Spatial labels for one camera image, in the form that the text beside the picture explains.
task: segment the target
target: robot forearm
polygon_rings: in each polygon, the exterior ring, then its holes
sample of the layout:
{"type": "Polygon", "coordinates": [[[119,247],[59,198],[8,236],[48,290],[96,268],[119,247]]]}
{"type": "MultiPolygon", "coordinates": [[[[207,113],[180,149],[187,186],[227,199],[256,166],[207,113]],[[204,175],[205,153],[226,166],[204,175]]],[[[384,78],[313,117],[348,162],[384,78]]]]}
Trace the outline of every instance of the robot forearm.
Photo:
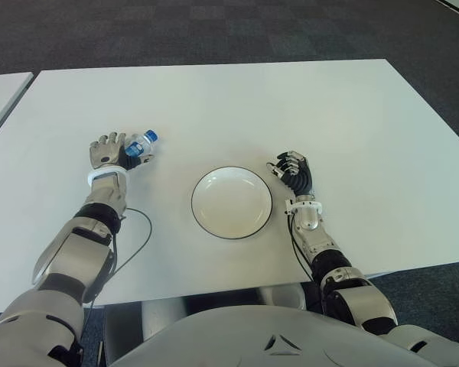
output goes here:
{"type": "MultiPolygon", "coordinates": [[[[311,202],[312,196],[296,198],[311,202]]],[[[353,268],[335,241],[326,233],[320,213],[313,206],[297,209],[295,233],[311,265],[314,282],[320,287],[324,313],[375,334],[386,334],[397,325],[386,296],[353,268]]]]}

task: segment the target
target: bottle label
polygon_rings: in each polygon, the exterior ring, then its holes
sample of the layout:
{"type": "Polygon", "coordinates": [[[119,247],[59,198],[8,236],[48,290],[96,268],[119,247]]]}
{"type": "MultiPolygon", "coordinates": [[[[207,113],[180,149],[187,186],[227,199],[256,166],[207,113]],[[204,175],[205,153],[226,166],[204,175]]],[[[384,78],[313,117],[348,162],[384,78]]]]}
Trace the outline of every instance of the bottle label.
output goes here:
{"type": "Polygon", "coordinates": [[[130,156],[130,157],[138,157],[140,154],[142,154],[144,151],[143,147],[141,144],[137,143],[134,141],[131,143],[126,149],[125,153],[130,156]]]}

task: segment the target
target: white plate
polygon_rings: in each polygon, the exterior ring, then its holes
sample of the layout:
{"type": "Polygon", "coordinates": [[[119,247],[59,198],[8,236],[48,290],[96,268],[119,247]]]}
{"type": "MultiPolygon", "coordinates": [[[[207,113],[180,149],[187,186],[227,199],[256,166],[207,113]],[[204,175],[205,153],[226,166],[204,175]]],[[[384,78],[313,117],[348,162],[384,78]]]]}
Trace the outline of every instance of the white plate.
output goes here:
{"type": "Polygon", "coordinates": [[[221,167],[202,177],[192,193],[199,225],[224,239],[242,239],[269,220],[272,196],[263,180],[240,167],[221,167]]]}

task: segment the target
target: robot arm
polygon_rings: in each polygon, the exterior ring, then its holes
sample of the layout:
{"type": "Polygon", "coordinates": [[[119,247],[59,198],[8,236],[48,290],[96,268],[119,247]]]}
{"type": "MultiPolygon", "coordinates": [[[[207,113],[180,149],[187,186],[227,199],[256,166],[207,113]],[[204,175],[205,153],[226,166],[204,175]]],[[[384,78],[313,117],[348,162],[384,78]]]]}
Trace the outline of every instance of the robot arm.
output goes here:
{"type": "Polygon", "coordinates": [[[292,216],[291,238],[300,239],[301,251],[313,281],[321,291],[323,312],[329,317],[355,325],[388,342],[417,353],[435,365],[459,366],[459,343],[419,326],[398,326],[386,296],[360,270],[352,267],[337,243],[326,233],[321,204],[314,201],[308,161],[295,151],[280,154],[272,173],[290,187],[296,201],[286,202],[292,216]]]}
{"type": "Polygon", "coordinates": [[[395,312],[325,231],[307,159],[295,151],[280,154],[278,159],[269,168],[295,194],[296,200],[287,202],[286,213],[292,217],[290,232],[293,241],[296,236],[296,242],[301,243],[313,281],[321,290],[324,313],[376,335],[388,333],[397,325],[395,312]]]}
{"type": "Polygon", "coordinates": [[[34,287],[0,316],[0,365],[80,365],[82,305],[114,271],[109,244],[126,208],[127,170],[141,163],[125,155],[124,138],[111,133],[91,144],[91,194],[38,259],[34,287]]]}

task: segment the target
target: black joint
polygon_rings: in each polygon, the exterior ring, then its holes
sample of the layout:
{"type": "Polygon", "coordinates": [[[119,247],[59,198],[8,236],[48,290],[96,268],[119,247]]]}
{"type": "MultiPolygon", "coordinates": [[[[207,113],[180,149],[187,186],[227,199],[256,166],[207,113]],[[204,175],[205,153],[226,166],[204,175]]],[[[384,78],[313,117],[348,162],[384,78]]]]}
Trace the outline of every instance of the black joint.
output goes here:
{"type": "Polygon", "coordinates": [[[131,157],[125,153],[124,147],[119,150],[119,166],[123,167],[127,171],[135,168],[141,164],[141,158],[131,157]]]}
{"type": "Polygon", "coordinates": [[[376,317],[375,319],[367,320],[362,324],[365,331],[376,335],[386,335],[392,329],[397,327],[393,319],[389,317],[376,317]]]}
{"type": "Polygon", "coordinates": [[[313,279],[316,283],[321,284],[324,276],[330,271],[350,266],[347,258],[338,250],[325,250],[320,252],[311,263],[313,279]]]}
{"type": "Polygon", "coordinates": [[[117,233],[121,229],[121,220],[117,212],[110,206],[102,203],[92,203],[82,206],[82,209],[75,214],[75,218],[82,216],[104,223],[111,233],[117,233]]]}
{"type": "Polygon", "coordinates": [[[426,345],[427,345],[427,343],[422,340],[421,342],[416,343],[410,350],[412,352],[418,353],[420,351],[420,349],[423,348],[426,345]]]}
{"type": "Polygon", "coordinates": [[[70,349],[55,346],[47,355],[66,367],[80,367],[83,361],[83,347],[75,339],[70,349]]]}
{"type": "Polygon", "coordinates": [[[332,292],[328,294],[324,299],[324,303],[327,316],[355,326],[350,308],[339,293],[332,292]]]}
{"type": "Polygon", "coordinates": [[[75,278],[69,277],[64,274],[49,274],[44,279],[43,284],[38,289],[39,291],[58,291],[61,293],[68,294],[72,297],[79,305],[82,304],[83,292],[85,287],[83,283],[75,278]]]}

